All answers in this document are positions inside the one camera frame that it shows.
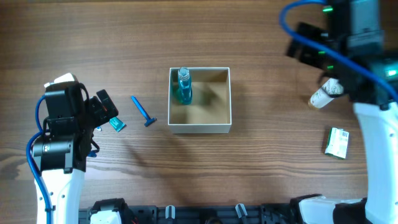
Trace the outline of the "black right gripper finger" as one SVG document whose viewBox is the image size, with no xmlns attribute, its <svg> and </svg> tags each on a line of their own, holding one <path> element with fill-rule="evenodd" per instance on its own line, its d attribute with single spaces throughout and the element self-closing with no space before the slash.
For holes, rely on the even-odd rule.
<svg viewBox="0 0 398 224">
<path fill-rule="evenodd" d="M 310 40 L 328 40 L 329 34 L 326 30 L 315 27 L 305 22 L 299 22 L 296 28 L 296 33 L 306 37 Z"/>
<path fill-rule="evenodd" d="M 292 40 L 287 47 L 286 56 L 295 58 L 300 63 L 304 63 L 311 67 L 324 69 L 326 55 L 324 52 L 311 48 L 307 45 Z"/>
</svg>

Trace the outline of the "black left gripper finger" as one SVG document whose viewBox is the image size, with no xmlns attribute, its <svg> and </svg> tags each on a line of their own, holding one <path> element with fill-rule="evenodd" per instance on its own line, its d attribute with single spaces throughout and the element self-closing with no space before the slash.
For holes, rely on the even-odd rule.
<svg viewBox="0 0 398 224">
<path fill-rule="evenodd" d="M 119 114 L 119 111 L 115 104 L 113 103 L 111 97 L 108 95 L 106 90 L 100 90 L 96 92 L 98 98 L 101 101 L 101 105 L 103 107 L 103 112 L 108 118 L 114 118 L 117 117 Z"/>
<path fill-rule="evenodd" d="M 100 102 L 97 96 L 93 96 L 89 100 L 89 114 L 93 117 L 95 123 L 105 123 L 107 118 L 107 109 Z"/>
</svg>

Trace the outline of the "white lotion tube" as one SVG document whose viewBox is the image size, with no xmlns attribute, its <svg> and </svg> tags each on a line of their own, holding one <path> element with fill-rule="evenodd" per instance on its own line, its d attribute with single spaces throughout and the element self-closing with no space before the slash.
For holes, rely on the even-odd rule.
<svg viewBox="0 0 398 224">
<path fill-rule="evenodd" d="M 330 78 L 309 99 L 308 105 L 314 109 L 320 109 L 333 101 L 331 95 L 343 94 L 343 87 L 337 79 Z"/>
</svg>

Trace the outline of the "blue disposable razor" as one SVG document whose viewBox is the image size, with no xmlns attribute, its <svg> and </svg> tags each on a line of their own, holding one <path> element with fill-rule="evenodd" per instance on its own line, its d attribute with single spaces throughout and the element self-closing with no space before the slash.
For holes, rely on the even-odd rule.
<svg viewBox="0 0 398 224">
<path fill-rule="evenodd" d="M 150 126 L 152 123 L 154 123 L 155 121 L 157 121 L 157 119 L 155 117 L 151 118 L 149 116 L 149 114 L 147 113 L 147 111 L 143 108 L 143 106 L 140 104 L 140 102 L 137 100 L 137 98 L 135 96 L 131 96 L 131 100 L 133 101 L 133 103 L 135 104 L 135 106 L 137 107 L 137 109 L 140 111 L 140 113 L 143 115 L 143 117 L 146 119 L 146 122 L 144 124 L 145 127 Z"/>
</svg>

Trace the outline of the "green white soap packet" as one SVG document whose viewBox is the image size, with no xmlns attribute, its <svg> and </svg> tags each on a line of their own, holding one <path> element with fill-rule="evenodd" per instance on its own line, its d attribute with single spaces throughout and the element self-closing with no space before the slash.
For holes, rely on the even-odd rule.
<svg viewBox="0 0 398 224">
<path fill-rule="evenodd" d="M 344 129 L 331 128 L 325 148 L 325 154 L 338 159 L 346 159 L 349 132 Z"/>
</svg>

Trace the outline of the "blue mouthwash bottle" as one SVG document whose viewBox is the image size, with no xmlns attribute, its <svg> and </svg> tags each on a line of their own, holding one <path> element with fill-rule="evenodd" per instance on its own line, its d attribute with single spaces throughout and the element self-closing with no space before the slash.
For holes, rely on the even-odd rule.
<svg viewBox="0 0 398 224">
<path fill-rule="evenodd" d="M 192 79 L 187 67 L 178 70 L 178 90 L 182 104 L 189 105 L 192 102 Z"/>
</svg>

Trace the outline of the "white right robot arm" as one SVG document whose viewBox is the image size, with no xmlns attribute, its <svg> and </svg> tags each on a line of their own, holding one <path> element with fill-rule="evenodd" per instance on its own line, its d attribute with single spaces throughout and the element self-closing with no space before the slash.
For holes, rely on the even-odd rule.
<svg viewBox="0 0 398 224">
<path fill-rule="evenodd" d="M 287 55 L 323 70 L 353 104 L 364 140 L 368 192 L 359 200 L 310 195 L 291 201 L 300 223 L 397 222 L 397 52 L 385 51 L 377 1 L 323 1 L 327 29 L 291 29 L 286 5 L 279 24 L 291 37 Z"/>
</svg>

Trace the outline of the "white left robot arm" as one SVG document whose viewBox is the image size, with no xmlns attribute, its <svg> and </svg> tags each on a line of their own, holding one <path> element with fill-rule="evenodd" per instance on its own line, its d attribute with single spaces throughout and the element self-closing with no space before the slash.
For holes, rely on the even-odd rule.
<svg viewBox="0 0 398 224">
<path fill-rule="evenodd" d="M 40 98 L 48 115 L 29 140 L 27 161 L 37 191 L 37 223 L 78 223 L 86 161 L 100 148 L 94 130 L 119 112 L 106 90 L 89 96 L 78 81 L 50 84 Z"/>
</svg>

